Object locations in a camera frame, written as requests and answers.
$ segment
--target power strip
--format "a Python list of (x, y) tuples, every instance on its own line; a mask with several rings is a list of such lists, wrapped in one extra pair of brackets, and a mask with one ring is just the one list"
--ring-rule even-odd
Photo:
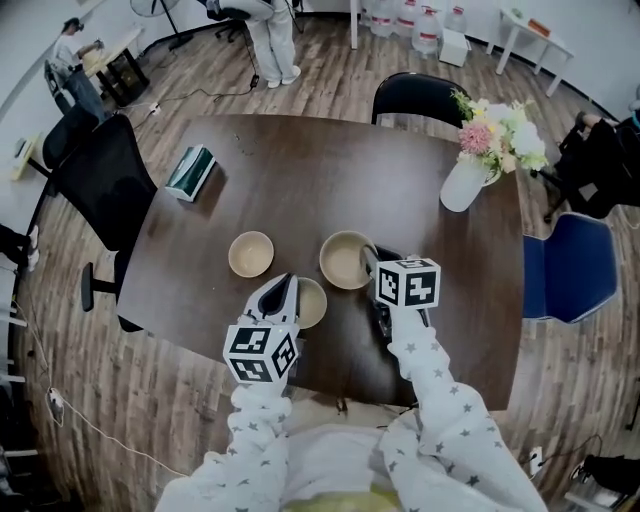
[(529, 455), (529, 474), (533, 478), (542, 470), (542, 446), (536, 446)]

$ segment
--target white vase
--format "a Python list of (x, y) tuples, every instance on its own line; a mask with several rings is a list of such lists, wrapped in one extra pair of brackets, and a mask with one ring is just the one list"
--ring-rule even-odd
[(463, 212), (482, 190), (489, 170), (479, 162), (462, 160), (458, 162), (440, 191), (440, 201), (452, 212)]

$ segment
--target white star-patterned sleeve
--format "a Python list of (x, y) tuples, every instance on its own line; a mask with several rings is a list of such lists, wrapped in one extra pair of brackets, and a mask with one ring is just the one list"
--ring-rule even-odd
[(289, 456), (282, 423), (291, 414), (291, 401), (282, 397), (285, 384), (238, 386), (227, 453), (209, 452), (193, 475), (169, 482), (156, 512), (279, 511)]
[(388, 348), (420, 403), (419, 412), (395, 420), (380, 443), (404, 509), (546, 511), (480, 394), (451, 376), (435, 329), (413, 310), (394, 308), (391, 318)]

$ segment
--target white shirt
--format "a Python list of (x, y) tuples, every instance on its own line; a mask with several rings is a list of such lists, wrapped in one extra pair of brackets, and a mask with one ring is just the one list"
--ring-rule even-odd
[(62, 34), (53, 45), (53, 59), (56, 63), (68, 70), (69, 66), (75, 68), (82, 64), (82, 60), (78, 57), (78, 50), (82, 48), (82, 44), (75, 36)]

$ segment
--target fan stand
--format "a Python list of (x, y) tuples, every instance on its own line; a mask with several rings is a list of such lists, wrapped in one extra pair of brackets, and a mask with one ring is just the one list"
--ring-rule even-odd
[(162, 8), (164, 9), (164, 13), (167, 15), (167, 18), (169, 18), (169, 23), (171, 23), (171, 28), (173, 28), (173, 31), (176, 33), (176, 39), (169, 45), (169, 51), (175, 50), (176, 48), (180, 48), (183, 44), (188, 43), (189, 41), (191, 41), (193, 39), (193, 34), (181, 34), (180, 32), (178, 32), (178, 29), (176, 28), (176, 24), (173, 22), (173, 18), (171, 17), (171, 14), (169, 14), (169, 9), (167, 9), (167, 4), (164, 3), (164, 0), (160, 0), (160, 3), (162, 4)]

